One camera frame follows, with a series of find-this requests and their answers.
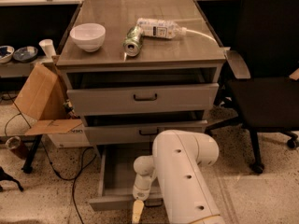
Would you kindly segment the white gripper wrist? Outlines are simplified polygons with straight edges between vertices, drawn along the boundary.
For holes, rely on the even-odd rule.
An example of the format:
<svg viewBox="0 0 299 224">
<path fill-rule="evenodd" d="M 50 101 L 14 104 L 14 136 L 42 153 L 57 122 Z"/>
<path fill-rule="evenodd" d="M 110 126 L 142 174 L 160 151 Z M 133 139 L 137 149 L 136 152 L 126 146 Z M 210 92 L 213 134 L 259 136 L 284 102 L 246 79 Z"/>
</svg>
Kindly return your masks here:
<svg viewBox="0 0 299 224">
<path fill-rule="evenodd" d="M 132 209 L 132 224 L 138 224 L 144 209 L 144 202 L 150 196 L 150 190 L 154 177 L 151 175 L 137 174 L 133 185 L 133 197 L 135 201 Z"/>
</svg>

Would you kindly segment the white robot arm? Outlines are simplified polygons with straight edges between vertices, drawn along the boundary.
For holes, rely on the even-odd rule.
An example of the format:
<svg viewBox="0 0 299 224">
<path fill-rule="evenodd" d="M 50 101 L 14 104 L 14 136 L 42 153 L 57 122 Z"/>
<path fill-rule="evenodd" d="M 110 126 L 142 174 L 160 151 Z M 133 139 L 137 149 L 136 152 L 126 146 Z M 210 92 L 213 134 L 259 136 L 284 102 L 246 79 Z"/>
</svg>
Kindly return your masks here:
<svg viewBox="0 0 299 224">
<path fill-rule="evenodd" d="M 225 224 L 200 168 L 219 157 L 216 141 L 204 133 L 167 130 L 153 141 L 152 154 L 134 161 L 132 224 L 157 181 L 170 224 Z"/>
</svg>

